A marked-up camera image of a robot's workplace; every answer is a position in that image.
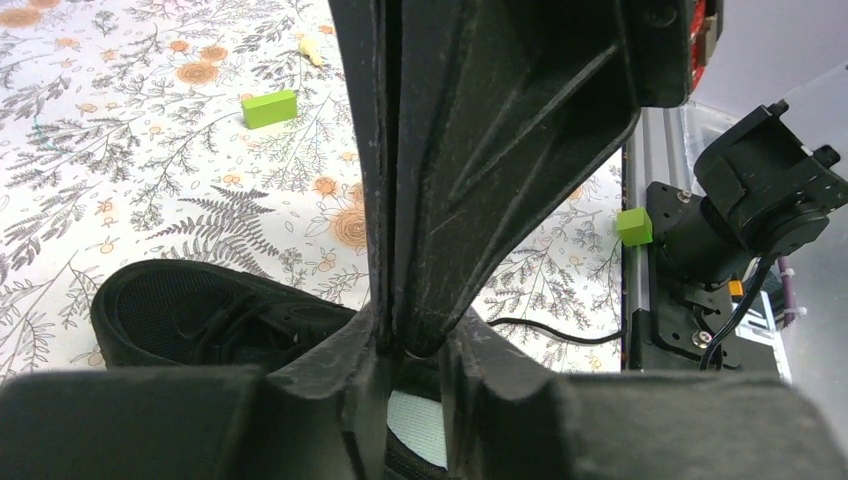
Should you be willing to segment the black sneaker shoe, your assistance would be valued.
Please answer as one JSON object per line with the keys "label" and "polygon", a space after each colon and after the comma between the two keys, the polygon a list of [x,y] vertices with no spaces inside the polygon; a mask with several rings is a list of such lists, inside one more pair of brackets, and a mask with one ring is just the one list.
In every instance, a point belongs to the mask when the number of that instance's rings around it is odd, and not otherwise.
{"label": "black sneaker shoe", "polygon": [[437,364],[394,357],[371,306],[355,311],[251,273],[154,259],[105,280],[90,317],[110,368],[262,370],[240,479],[448,475],[387,424],[391,389],[439,399]]}

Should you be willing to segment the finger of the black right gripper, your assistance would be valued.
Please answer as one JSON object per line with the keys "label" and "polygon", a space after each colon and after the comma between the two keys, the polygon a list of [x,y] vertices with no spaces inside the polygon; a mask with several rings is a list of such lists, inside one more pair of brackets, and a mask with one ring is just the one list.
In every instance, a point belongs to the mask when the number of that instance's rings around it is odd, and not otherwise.
{"label": "finger of the black right gripper", "polygon": [[399,1],[332,1],[365,197],[371,305],[381,330],[392,322],[392,261],[401,36]]}
{"label": "finger of the black right gripper", "polygon": [[682,104],[720,1],[404,1],[392,327],[435,354],[498,264],[628,138]]}

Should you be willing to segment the black shoelace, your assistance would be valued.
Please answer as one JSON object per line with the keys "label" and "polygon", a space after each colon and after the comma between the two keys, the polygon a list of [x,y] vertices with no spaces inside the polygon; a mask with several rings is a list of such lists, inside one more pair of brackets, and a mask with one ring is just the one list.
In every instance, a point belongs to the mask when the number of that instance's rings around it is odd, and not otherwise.
{"label": "black shoelace", "polygon": [[585,338],[574,336],[570,334],[563,333],[549,325],[536,322],[528,319],[519,319],[519,318],[499,318],[496,320],[487,321],[487,324],[491,327],[501,326],[501,325],[517,325],[517,326],[525,326],[529,328],[533,328],[536,330],[543,331],[553,338],[561,340],[567,343],[579,344],[579,345],[601,345],[604,343],[612,342],[615,340],[623,339],[627,333],[627,328],[622,328],[617,330],[614,333],[610,333],[608,335],[598,337],[598,338]]}

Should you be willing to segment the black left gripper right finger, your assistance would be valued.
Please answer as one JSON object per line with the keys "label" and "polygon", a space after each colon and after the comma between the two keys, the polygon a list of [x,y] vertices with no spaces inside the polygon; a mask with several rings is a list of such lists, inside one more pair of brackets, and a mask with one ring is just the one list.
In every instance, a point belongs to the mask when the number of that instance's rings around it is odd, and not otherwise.
{"label": "black left gripper right finger", "polygon": [[462,479],[843,479],[817,408],[780,380],[559,374],[478,317],[440,351],[448,469]]}

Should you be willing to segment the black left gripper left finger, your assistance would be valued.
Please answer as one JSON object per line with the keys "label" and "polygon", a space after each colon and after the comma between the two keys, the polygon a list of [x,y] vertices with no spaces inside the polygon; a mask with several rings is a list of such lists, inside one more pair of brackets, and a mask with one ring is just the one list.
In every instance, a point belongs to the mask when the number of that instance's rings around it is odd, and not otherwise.
{"label": "black left gripper left finger", "polygon": [[367,311],[283,369],[121,368],[1,390],[5,479],[376,479],[381,366]]}

